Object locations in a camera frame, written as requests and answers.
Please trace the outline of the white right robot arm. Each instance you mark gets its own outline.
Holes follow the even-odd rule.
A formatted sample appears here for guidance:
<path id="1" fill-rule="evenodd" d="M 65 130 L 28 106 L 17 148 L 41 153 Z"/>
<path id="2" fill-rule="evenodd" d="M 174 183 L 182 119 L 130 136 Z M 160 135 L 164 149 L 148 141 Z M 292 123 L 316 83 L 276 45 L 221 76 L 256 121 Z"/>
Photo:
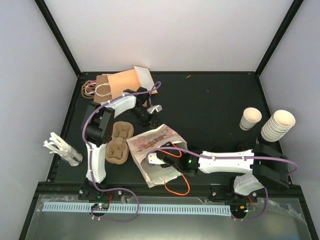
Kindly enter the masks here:
<path id="1" fill-rule="evenodd" d="M 162 168 L 172 167 L 185 176 L 212 173 L 234 173 L 237 176 L 227 189 L 228 198 L 240 201 L 254 191 L 286 191 L 289 188 L 287 157 L 264 145 L 238 152 L 190 151 L 172 142 L 148 154 L 148 162 Z"/>

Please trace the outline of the single paper coffee cup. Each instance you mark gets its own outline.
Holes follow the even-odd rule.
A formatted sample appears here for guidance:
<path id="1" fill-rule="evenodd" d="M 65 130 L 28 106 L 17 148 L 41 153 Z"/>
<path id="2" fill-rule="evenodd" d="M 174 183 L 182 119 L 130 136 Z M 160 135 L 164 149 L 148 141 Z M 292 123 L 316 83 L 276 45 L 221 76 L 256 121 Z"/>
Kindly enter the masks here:
<path id="1" fill-rule="evenodd" d="M 262 119 L 262 113 L 254 107 L 248 107 L 243 111 L 239 127 L 243 131 L 249 131 Z"/>

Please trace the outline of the printed white paper bag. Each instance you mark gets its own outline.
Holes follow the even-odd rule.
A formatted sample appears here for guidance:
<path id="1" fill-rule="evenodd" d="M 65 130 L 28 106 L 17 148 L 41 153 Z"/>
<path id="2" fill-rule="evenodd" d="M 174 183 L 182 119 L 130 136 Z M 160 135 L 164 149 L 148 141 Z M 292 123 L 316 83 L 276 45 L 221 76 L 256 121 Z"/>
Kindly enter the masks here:
<path id="1" fill-rule="evenodd" d="M 187 150 L 187 142 L 172 128 L 162 124 L 156 129 L 146 131 L 126 140 L 131 156 L 140 170 L 147 186 L 164 186 L 165 189 L 178 196 L 186 196 L 191 188 L 183 173 L 172 166 L 167 166 L 165 158 L 178 160 L 183 156 L 182 150 Z M 187 191 L 177 192 L 170 190 L 167 183 L 182 177 L 186 183 Z"/>

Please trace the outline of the black plastic cup lid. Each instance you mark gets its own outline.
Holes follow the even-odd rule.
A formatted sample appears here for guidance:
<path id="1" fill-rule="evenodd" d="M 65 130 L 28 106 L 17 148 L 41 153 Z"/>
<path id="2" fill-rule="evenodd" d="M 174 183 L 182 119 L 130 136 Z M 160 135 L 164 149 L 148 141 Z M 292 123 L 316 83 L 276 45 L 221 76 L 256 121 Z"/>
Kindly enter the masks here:
<path id="1" fill-rule="evenodd" d="M 213 153 L 228 153 L 229 148 L 226 145 L 218 145 L 211 149 Z"/>

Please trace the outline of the brown pulp cup carrier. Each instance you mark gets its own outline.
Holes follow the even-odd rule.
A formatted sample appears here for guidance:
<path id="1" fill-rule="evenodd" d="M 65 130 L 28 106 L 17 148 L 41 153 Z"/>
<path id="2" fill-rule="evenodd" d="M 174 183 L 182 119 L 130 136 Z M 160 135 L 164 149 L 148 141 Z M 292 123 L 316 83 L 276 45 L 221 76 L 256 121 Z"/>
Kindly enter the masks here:
<path id="1" fill-rule="evenodd" d="M 131 123 L 118 121 L 113 124 L 111 141 L 106 145 L 105 160 L 111 164 L 125 163 L 129 155 L 127 140 L 134 135 Z"/>

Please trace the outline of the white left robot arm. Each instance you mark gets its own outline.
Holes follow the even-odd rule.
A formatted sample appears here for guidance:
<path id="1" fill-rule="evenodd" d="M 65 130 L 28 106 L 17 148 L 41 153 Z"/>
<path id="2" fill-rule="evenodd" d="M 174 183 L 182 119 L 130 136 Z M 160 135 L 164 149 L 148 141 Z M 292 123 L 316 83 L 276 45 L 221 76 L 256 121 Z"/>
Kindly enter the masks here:
<path id="1" fill-rule="evenodd" d="M 88 167 L 86 179 L 93 184 L 89 193 L 97 200 L 103 199 L 108 192 L 102 184 L 106 178 L 105 151 L 112 139 L 115 118 L 130 110 L 144 127 L 155 127 L 158 124 L 152 106 L 144 106 L 151 98 L 151 90 L 140 87 L 138 91 L 125 90 L 120 96 L 103 103 L 90 103 L 85 113 L 82 126 L 82 140 L 87 148 Z"/>

